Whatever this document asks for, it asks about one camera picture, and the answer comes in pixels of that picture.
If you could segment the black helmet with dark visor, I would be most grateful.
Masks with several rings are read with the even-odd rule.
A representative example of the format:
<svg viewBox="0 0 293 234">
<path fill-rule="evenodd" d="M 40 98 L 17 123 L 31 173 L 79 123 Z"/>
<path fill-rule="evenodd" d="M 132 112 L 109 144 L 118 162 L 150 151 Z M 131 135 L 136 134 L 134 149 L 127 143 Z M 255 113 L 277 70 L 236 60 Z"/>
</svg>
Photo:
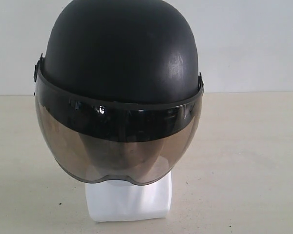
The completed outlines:
<svg viewBox="0 0 293 234">
<path fill-rule="evenodd" d="M 192 30 L 162 0 L 70 2 L 34 81 L 47 146 L 90 184 L 163 178 L 195 135 L 204 93 Z"/>
</svg>

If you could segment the white mannequin head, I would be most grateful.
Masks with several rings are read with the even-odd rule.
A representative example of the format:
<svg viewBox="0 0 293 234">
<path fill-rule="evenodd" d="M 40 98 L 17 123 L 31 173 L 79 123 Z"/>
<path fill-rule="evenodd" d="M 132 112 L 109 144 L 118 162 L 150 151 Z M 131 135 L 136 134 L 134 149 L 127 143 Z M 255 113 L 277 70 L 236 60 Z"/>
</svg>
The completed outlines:
<svg viewBox="0 0 293 234">
<path fill-rule="evenodd" d="M 164 218 L 172 201 L 169 160 L 163 155 L 143 159 L 117 158 L 108 163 L 108 180 L 87 183 L 85 197 L 90 217 L 96 222 L 139 221 Z M 125 176 L 149 179 L 166 172 L 148 185 L 135 185 Z"/>
</svg>

